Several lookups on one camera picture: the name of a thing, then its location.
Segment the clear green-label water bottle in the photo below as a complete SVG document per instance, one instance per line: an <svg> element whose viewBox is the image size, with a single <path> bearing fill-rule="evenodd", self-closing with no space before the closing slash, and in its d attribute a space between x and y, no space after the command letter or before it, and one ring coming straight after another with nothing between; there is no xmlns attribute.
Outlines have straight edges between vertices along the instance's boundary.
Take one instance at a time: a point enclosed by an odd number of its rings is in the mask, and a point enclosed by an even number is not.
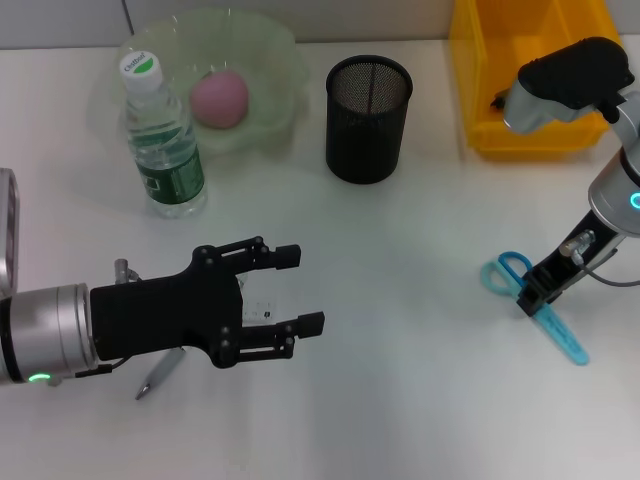
<svg viewBox="0 0 640 480"><path fill-rule="evenodd" d="M191 115L149 51L119 63L125 89L123 129L151 205L165 218L198 212L207 200Z"/></svg>

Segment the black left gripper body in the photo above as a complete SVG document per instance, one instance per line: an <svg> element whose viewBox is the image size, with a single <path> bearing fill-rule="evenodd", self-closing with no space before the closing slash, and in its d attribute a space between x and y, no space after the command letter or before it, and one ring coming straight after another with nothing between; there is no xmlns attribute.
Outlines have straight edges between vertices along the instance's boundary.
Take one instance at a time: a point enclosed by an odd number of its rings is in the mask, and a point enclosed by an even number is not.
<svg viewBox="0 0 640 480"><path fill-rule="evenodd" d="M92 336L102 361L190 346L225 369L240 361L242 295L213 246L182 272L90 291Z"/></svg>

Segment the clear plastic ruler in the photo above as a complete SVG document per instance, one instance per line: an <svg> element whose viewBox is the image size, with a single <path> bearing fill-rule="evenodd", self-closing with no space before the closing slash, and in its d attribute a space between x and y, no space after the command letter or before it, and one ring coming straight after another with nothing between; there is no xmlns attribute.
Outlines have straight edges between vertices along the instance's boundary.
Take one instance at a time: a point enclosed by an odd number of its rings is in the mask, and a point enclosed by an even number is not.
<svg viewBox="0 0 640 480"><path fill-rule="evenodd" d="M277 303L274 298L255 296L243 299L242 325L244 327L271 325L276 320Z"/></svg>

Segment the translucent green fruit bowl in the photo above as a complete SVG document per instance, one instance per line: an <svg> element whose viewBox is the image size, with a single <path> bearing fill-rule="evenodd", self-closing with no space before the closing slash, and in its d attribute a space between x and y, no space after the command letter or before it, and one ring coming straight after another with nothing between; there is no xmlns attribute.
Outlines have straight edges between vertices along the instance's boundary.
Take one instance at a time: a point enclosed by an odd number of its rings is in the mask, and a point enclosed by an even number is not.
<svg viewBox="0 0 640 480"><path fill-rule="evenodd" d="M209 73L233 70L243 77L249 109L238 126L217 130L194 123L208 157L267 147L286 137L309 80L294 35L284 25L257 12L203 7L156 21L119 47L103 81L103 96L117 107L125 98L119 60L136 50L156 54L183 102Z"/></svg>

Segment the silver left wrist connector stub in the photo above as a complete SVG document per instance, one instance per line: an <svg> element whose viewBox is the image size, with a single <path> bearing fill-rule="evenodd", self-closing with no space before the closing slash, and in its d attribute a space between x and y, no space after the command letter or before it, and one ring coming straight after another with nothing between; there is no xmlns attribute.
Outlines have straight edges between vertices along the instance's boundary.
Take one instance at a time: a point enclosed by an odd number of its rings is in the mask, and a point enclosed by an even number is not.
<svg viewBox="0 0 640 480"><path fill-rule="evenodd" d="M114 269L116 285L137 282L140 280L139 274L129 267L129 262L126 259L116 259L114 262Z"/></svg>

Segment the yellow plastic bin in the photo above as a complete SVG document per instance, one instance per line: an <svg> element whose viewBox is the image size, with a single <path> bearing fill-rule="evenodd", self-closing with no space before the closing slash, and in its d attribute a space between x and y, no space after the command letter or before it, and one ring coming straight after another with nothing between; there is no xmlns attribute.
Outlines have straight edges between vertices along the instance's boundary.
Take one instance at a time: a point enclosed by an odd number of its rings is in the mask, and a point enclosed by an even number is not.
<svg viewBox="0 0 640 480"><path fill-rule="evenodd" d="M491 105L521 66L591 36L620 39L605 0L455 0L449 48L467 145L494 161L558 160L596 145L608 129L596 113L522 136Z"/></svg>

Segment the light blue scissors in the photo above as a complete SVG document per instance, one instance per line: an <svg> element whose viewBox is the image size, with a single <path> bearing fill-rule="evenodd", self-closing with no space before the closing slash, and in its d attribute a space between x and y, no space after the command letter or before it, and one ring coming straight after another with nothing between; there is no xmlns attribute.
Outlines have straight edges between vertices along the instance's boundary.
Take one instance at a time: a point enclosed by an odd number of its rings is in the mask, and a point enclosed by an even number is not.
<svg viewBox="0 0 640 480"><path fill-rule="evenodd" d="M517 300L525 282L523 274L511 266L512 262L520 263L525 273L533 268L526 256L519 252L506 251L481 267L480 281L490 292ZM586 350L549 304L544 304L532 318L571 362L578 366L589 363L590 358Z"/></svg>

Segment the silver ballpoint pen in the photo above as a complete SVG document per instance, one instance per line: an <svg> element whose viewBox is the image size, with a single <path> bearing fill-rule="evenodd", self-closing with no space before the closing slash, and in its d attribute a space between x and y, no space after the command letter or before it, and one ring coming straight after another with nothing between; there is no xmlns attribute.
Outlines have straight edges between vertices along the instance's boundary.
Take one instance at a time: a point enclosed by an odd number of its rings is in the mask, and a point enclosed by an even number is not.
<svg viewBox="0 0 640 480"><path fill-rule="evenodd" d="M184 348L168 350L145 377L142 385L135 395L135 400L139 401L143 399L150 392L153 392L161 386L181 363L185 355L186 350Z"/></svg>

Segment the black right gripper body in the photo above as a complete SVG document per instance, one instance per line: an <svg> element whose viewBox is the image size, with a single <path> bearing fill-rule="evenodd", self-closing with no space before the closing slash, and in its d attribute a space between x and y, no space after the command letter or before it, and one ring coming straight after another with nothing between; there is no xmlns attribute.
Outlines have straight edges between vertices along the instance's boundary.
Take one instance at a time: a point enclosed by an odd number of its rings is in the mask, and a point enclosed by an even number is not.
<svg viewBox="0 0 640 480"><path fill-rule="evenodd" d="M561 244L526 274L526 295L558 296L585 276L571 254L561 253L561 247L567 242L578 243L576 249L584 264L591 267L624 239L624 235L606 226L593 212L587 213Z"/></svg>

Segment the pink toy peach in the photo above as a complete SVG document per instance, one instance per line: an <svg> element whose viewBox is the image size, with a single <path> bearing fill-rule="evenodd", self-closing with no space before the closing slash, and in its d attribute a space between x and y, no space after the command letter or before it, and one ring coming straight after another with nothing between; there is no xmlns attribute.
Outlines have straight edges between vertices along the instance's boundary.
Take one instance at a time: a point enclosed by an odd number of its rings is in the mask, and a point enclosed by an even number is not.
<svg viewBox="0 0 640 480"><path fill-rule="evenodd" d="M241 75L232 71L212 72L197 82L190 92L195 119L215 129L238 125L249 110L249 90Z"/></svg>

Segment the black mesh pen holder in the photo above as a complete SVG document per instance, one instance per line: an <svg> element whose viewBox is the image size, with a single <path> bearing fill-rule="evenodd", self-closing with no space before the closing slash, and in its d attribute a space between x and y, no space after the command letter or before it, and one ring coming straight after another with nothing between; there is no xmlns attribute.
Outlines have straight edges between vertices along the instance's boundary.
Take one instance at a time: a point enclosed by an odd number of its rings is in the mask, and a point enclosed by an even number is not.
<svg viewBox="0 0 640 480"><path fill-rule="evenodd" d="M398 62L357 55L326 79L325 160L343 181L368 185L396 169L413 82Z"/></svg>

